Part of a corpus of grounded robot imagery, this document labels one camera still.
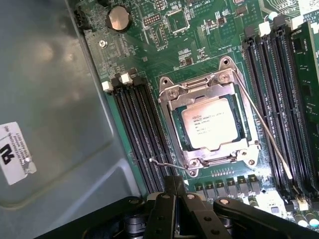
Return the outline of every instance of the cpu socket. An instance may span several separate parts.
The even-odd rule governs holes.
[[[255,167],[259,142],[245,84],[233,60],[222,57],[217,72],[174,84],[159,83],[159,103],[177,160],[197,177],[200,168],[244,161]]]

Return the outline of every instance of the motherboard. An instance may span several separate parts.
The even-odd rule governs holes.
[[[144,196],[181,175],[319,232],[319,2],[81,0],[86,39]]]

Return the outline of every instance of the green circuit board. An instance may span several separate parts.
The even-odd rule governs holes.
[[[118,5],[125,6],[132,16],[132,25],[125,33],[116,33],[105,24],[108,12]],[[258,31],[258,25],[271,12],[284,15],[286,21],[301,15],[304,21],[319,22],[319,3],[310,0],[116,0],[108,1],[106,7],[97,0],[81,0],[77,6],[81,6],[90,24],[91,29],[84,30],[84,34],[101,82],[135,68],[147,79],[154,99],[159,96],[162,76],[178,83],[214,72],[225,55],[236,63],[251,91],[242,52],[244,28],[253,26]],[[99,45],[101,40],[107,47]],[[315,34],[315,47],[318,56],[318,34]],[[134,163],[117,106],[112,97],[106,97],[132,170],[145,195],[147,191]],[[159,106],[157,112],[165,128]],[[196,191],[197,185],[209,181],[248,174],[260,177],[262,189],[274,190],[267,152],[260,153],[254,170],[244,162],[237,162],[202,169],[196,178],[189,177],[183,170],[179,174],[191,192]]]

